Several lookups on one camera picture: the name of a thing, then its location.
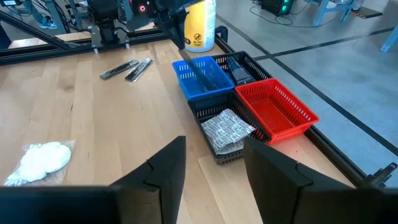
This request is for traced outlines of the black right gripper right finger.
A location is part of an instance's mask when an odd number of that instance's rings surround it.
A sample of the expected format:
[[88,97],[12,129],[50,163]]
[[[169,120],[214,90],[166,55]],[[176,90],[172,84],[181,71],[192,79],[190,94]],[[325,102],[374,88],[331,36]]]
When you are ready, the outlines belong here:
[[243,155],[264,224],[398,224],[398,189],[352,188],[252,138]]

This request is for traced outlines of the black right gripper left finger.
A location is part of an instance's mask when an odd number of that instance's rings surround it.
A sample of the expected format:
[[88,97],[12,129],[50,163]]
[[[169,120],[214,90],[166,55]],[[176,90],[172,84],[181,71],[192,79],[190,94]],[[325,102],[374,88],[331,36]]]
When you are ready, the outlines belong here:
[[0,187],[0,224],[176,224],[185,170],[178,136],[107,186]]

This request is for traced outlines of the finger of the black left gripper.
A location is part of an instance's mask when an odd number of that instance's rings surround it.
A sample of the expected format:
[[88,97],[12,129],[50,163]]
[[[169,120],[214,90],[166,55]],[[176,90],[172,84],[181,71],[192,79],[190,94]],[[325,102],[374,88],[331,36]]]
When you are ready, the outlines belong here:
[[171,17],[170,17],[170,18],[175,18],[180,23],[180,30],[181,30],[181,33],[182,33],[182,48],[181,49],[185,48],[185,33],[184,33],[184,30],[185,30],[185,19],[186,19],[186,16],[187,16],[187,12],[186,11],[177,11],[177,12],[173,13],[171,15]]
[[161,22],[160,29],[168,35],[169,39],[178,47],[178,49],[182,48],[182,33],[178,20],[171,18]]

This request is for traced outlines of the long dark slim packet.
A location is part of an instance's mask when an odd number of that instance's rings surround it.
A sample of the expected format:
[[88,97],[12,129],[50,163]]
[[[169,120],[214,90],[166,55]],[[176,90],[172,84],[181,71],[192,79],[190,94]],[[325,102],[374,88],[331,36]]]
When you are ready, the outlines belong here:
[[182,49],[178,51],[181,57],[186,61],[187,65],[190,66],[192,71],[197,77],[198,82],[202,85],[205,91],[213,91],[216,90],[216,85],[214,85],[205,75],[204,73],[197,67],[194,60],[187,54],[187,52]]

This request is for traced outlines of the dark blue toiletry tube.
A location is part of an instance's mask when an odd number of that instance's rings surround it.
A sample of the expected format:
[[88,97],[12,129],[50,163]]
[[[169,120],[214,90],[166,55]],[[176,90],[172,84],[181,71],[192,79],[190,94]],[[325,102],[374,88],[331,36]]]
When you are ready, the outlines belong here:
[[232,57],[226,59],[227,72],[235,86],[255,82],[251,74]]

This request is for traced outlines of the clear adhesive bandage pack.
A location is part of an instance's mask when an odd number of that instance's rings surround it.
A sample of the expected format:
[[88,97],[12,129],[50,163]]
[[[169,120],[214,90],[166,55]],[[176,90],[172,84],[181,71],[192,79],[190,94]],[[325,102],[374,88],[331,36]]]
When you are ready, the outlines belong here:
[[215,143],[211,142],[211,146],[213,147],[216,155],[225,155],[231,152],[236,152],[238,150],[242,150],[244,147],[243,139],[233,142],[230,144],[225,145],[224,147],[220,148]]
[[201,127],[210,143],[213,142],[220,148],[245,138],[255,130],[230,109],[203,122]]

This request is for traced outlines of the yellow white wipes canister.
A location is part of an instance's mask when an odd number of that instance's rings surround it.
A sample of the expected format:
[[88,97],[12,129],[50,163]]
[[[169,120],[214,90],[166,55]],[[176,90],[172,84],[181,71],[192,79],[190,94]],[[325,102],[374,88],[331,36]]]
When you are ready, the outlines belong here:
[[210,51],[215,43],[216,0],[202,0],[185,9],[185,49],[195,53]]

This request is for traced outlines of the blue plastic mesh basket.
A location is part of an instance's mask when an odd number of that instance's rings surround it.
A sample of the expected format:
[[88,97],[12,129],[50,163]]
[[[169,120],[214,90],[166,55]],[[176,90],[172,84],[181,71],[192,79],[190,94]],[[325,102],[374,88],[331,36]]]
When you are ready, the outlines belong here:
[[204,76],[215,85],[215,89],[205,90],[186,61],[180,60],[173,62],[172,66],[177,75],[177,80],[187,100],[222,93],[234,88],[233,81],[225,74],[213,57],[197,57],[194,58],[193,61]]

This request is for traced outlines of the black plastic mesh basket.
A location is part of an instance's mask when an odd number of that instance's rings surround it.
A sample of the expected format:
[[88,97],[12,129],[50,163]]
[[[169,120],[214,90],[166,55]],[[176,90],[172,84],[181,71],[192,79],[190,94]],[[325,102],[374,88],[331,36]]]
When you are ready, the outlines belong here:
[[226,59],[228,57],[234,58],[240,64],[240,66],[244,67],[251,74],[251,76],[254,77],[254,79],[256,81],[266,80],[266,79],[272,77],[266,70],[264,70],[245,51],[234,52],[234,53],[223,54],[223,55],[214,55],[213,56],[213,59],[215,59],[216,63],[227,74],[227,76],[229,76],[228,72],[227,72],[227,65],[226,65]]
[[209,137],[205,134],[205,131],[201,126],[203,122],[219,115],[225,109],[231,109],[243,121],[255,128],[255,130],[249,135],[250,138],[256,139],[262,143],[266,143],[271,140],[270,134],[262,127],[255,115],[233,90],[189,100],[188,105],[195,117],[195,121],[202,133],[202,136],[210,149],[211,155],[219,166],[243,158],[241,149],[236,152],[217,155],[214,147],[211,145]]

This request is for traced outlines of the red plastic mesh basket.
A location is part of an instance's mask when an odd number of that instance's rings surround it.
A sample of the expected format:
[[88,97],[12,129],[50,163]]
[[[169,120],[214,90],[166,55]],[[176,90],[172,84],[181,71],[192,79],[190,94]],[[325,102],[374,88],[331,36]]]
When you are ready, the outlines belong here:
[[276,78],[236,86],[235,91],[269,133],[269,144],[300,136],[320,120]]

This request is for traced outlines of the black device green lights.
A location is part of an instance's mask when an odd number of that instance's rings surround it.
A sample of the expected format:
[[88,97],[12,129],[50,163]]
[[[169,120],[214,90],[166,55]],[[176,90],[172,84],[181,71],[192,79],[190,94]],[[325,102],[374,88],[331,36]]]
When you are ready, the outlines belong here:
[[265,9],[276,16],[290,13],[294,0],[260,0],[261,9]]

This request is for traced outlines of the clear bag of cotton swabs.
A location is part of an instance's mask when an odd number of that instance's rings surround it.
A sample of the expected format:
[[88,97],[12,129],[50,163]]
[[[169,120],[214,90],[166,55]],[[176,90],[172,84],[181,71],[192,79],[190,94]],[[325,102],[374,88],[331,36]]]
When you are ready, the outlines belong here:
[[6,187],[60,185],[72,158],[75,141],[24,146],[24,155],[4,182]]

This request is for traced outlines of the person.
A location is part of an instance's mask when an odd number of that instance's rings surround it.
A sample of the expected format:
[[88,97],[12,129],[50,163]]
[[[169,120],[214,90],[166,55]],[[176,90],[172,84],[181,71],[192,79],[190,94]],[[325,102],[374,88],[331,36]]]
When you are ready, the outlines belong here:
[[57,29],[56,23],[46,14],[39,12],[30,1],[24,1],[22,5],[28,10],[28,13],[39,23],[43,29]]

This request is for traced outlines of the light blue desk leg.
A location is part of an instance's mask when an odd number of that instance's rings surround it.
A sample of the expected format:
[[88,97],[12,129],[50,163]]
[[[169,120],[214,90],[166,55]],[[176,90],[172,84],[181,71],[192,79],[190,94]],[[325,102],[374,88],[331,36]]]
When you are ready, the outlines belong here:
[[398,25],[396,25],[395,28],[392,30],[391,34],[383,43],[379,51],[386,53],[397,42],[397,40],[398,40]]
[[321,26],[323,16],[329,12],[341,11],[340,21],[344,22],[353,8],[354,0],[308,0],[318,6],[318,12],[313,21],[313,26]]

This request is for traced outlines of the dark floor mat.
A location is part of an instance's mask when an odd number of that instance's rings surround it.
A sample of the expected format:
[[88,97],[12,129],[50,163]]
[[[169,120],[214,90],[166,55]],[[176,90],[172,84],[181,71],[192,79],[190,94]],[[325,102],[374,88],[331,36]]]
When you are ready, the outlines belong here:
[[351,10],[350,14],[355,17],[360,17],[362,19],[370,19],[372,17],[382,16],[383,13],[379,11],[375,11],[373,9],[367,7],[361,7],[358,10]]

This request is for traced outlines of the black hook bracket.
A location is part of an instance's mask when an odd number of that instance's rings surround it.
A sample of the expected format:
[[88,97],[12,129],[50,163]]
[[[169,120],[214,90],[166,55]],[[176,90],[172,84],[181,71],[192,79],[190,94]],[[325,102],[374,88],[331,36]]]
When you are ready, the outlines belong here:
[[229,31],[226,26],[218,26],[215,28],[215,43],[218,44],[221,40],[228,42]]

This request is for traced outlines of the black aluminium table frame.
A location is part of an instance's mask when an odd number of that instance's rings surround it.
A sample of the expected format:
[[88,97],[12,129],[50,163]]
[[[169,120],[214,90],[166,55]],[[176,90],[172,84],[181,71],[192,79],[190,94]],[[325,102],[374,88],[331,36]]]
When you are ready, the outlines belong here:
[[[22,62],[64,57],[69,55],[83,54],[93,51],[96,47],[91,44],[93,37],[80,40],[62,40],[56,36],[32,27],[24,22],[0,11],[0,21],[16,27],[36,38],[44,41],[44,45],[30,45],[15,49],[0,49],[0,65],[12,65]],[[100,51],[118,49],[123,44],[131,46],[148,44],[160,40],[169,40],[169,36],[160,29],[139,30],[126,35],[127,40],[118,44],[97,47]],[[342,172],[354,185],[371,182],[371,175],[365,174],[356,166],[352,160],[342,153],[327,137],[316,127],[312,126],[305,132],[306,137],[314,143],[319,150]]]

